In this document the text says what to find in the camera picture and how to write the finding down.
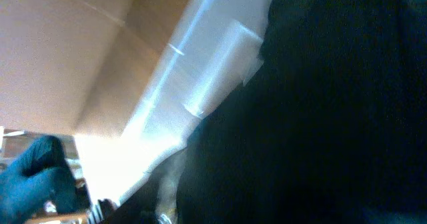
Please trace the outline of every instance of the blue glove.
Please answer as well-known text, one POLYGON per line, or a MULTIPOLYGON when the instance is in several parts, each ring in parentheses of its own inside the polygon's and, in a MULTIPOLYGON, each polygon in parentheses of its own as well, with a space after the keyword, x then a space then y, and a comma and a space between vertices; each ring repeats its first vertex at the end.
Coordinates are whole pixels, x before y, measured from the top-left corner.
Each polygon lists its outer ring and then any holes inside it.
POLYGON ((77 208, 75 179, 61 141, 44 136, 0 175, 0 223, 23 223, 49 200, 58 213, 77 208))

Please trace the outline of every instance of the black object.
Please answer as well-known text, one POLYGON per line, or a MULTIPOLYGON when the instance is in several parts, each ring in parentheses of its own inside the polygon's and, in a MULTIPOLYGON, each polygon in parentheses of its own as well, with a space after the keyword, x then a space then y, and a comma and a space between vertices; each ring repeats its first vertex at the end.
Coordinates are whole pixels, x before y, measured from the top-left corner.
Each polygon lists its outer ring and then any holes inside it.
POLYGON ((98 202, 92 205, 90 209, 89 217, 87 222, 89 224, 101 223, 104 219, 108 218, 114 212, 114 206, 110 200, 98 200, 98 202))
POLYGON ((4 171, 6 170, 7 165, 5 163, 0 163, 0 170, 4 171))
POLYGON ((410 1, 273 0, 264 66, 188 140, 180 223, 425 217, 427 12, 410 1))

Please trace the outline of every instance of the hand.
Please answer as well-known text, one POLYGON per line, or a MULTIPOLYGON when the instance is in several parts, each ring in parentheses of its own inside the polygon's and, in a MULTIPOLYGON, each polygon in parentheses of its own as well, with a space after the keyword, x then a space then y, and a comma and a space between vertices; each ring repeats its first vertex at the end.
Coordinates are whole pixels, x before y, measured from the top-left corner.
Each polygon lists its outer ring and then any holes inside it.
POLYGON ((0 175, 0 220, 23 223, 46 201, 58 213, 76 210, 75 179, 65 161, 61 141, 44 136, 0 175))

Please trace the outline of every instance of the dark clothing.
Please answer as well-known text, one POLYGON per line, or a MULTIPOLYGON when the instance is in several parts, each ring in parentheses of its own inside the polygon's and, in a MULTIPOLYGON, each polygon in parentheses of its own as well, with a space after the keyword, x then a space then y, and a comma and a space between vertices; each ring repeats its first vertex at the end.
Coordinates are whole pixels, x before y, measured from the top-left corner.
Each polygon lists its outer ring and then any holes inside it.
POLYGON ((263 67, 188 139, 179 221, 426 213, 427 12, 410 4, 273 0, 263 67))
POLYGON ((24 223, 53 201, 58 213, 77 209, 75 180, 64 156, 61 141, 44 136, 0 175, 0 223, 24 223))

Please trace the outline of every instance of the gloved hand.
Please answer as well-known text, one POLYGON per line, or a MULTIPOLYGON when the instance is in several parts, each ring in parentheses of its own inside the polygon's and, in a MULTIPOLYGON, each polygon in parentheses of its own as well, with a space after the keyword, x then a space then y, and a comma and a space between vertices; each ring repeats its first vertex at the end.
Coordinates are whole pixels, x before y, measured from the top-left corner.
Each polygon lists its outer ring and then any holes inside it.
POLYGON ((44 136, 0 175, 0 223, 23 223, 49 200, 58 213, 77 208, 75 179, 61 141, 44 136))

